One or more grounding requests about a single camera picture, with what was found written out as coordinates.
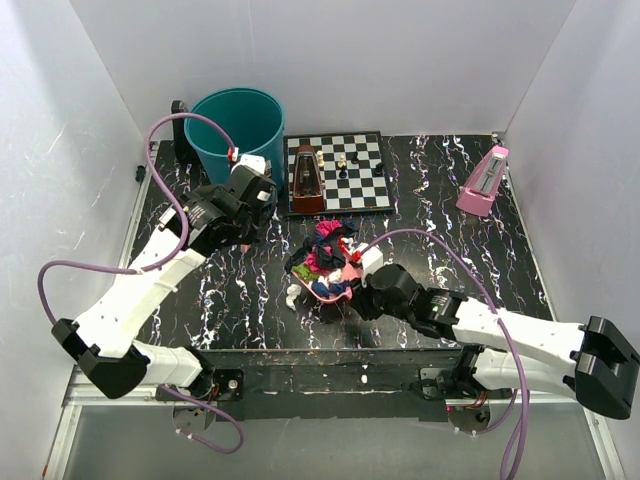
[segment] trash bin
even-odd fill
[[[253,88],[230,88],[200,100],[193,113],[210,118],[231,137],[239,155],[260,155],[267,162],[267,176],[284,187],[284,152],[282,135],[284,112],[268,93]],[[211,183],[224,183],[231,172],[224,139],[211,127],[188,118],[185,135],[198,153]]]

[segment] blue cloth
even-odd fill
[[[324,283],[320,283],[317,280],[315,280],[311,284],[311,290],[313,290],[313,293],[322,298],[329,298],[331,296],[331,293],[329,292],[329,289],[326,287],[326,285]]]
[[[351,282],[349,280],[341,283],[332,283],[329,285],[329,293],[337,296],[344,293],[350,286]]]

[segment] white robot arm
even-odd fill
[[[400,265],[383,265],[377,247],[361,260],[366,285],[355,286],[351,306],[365,320],[392,315],[426,336],[463,345],[453,370],[423,381],[438,396],[520,388],[501,318],[520,352],[529,389],[575,398],[606,417],[629,418],[640,356],[609,320],[557,323],[504,309],[494,315],[478,300],[424,288]]]
[[[54,337],[108,398],[119,398],[140,384],[171,384],[193,394],[202,387],[199,381],[207,380],[201,374],[208,366],[197,351],[147,345],[135,338],[166,296],[209,255],[256,240],[262,220],[275,206],[275,196],[269,202],[275,185],[264,171],[262,157],[244,155],[225,185],[201,187],[186,194],[183,201],[189,237],[178,255],[160,268],[141,270],[165,257],[178,243],[180,221],[169,208],[129,267],[140,274],[116,277],[89,310],[75,320],[60,319],[53,326]]]

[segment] black marble table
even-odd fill
[[[458,189],[491,148],[489,136],[383,137],[383,155],[395,197],[395,212],[347,216],[358,241],[390,230],[417,227],[440,235],[482,279],[499,306],[551,319],[547,301],[518,217],[512,192],[502,181],[490,217],[467,215],[455,207]],[[157,166],[173,191],[208,183],[199,164],[175,161],[172,144],[160,144]],[[169,206],[151,183],[132,255],[147,242]],[[214,254],[185,278],[141,330],[139,339],[155,345],[191,344],[200,349],[289,348],[449,348],[391,317],[366,322],[346,304],[319,305],[303,292],[297,311],[285,305],[294,282],[284,272],[288,255],[313,232],[317,219],[271,220],[266,239],[248,253],[231,248]],[[381,246],[386,260],[403,265],[425,286],[479,294],[446,253],[424,237],[399,235]]]

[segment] chessboard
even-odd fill
[[[320,168],[326,210],[313,215],[374,213],[393,211],[393,198],[389,188],[387,163],[382,151],[380,132],[357,132],[322,135],[289,136],[284,138],[289,180],[287,182],[286,215],[300,215],[293,211],[293,172],[300,145],[311,145],[316,152],[322,150],[324,167]],[[350,161],[357,152],[357,163]],[[340,178],[338,161],[347,157],[346,178]],[[383,174],[374,174],[375,166],[382,162]]]

